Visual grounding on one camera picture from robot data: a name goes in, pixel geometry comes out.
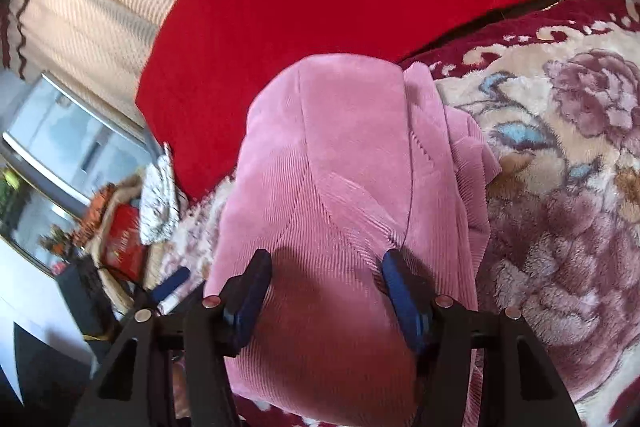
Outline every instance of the pink fabric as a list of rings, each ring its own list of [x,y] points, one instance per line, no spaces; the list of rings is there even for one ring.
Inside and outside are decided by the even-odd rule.
[[[318,55],[256,98],[205,295],[257,248],[273,282],[233,390],[305,417],[401,426],[415,413],[415,360],[381,291],[404,244],[440,292],[477,309],[489,238],[485,185],[499,172],[475,122],[443,107],[429,69]]]

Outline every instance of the beige cloth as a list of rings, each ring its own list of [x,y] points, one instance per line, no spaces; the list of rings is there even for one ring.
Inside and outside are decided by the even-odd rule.
[[[27,81],[52,71],[92,107],[139,134],[138,80],[173,2],[12,0],[10,67]]]

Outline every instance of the floral blanket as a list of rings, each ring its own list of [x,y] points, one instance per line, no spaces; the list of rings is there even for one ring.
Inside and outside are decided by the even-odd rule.
[[[587,427],[640,385],[640,0],[567,1],[413,60],[503,173],[479,306],[518,306]]]

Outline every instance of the corduroy fabric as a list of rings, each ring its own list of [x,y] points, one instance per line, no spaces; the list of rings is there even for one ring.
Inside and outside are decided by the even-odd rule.
[[[499,170],[423,64],[316,55],[283,71],[249,111],[205,289],[271,251],[254,337],[227,362],[233,390],[338,425],[405,425],[415,360],[380,261],[404,245],[418,273],[477,309],[484,188]]]

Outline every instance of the red package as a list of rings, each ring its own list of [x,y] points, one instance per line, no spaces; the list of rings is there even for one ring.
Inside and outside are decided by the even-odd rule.
[[[113,271],[114,277],[140,282],[145,255],[146,247],[140,243],[140,211],[130,204],[121,204],[107,233],[102,262],[124,274]]]

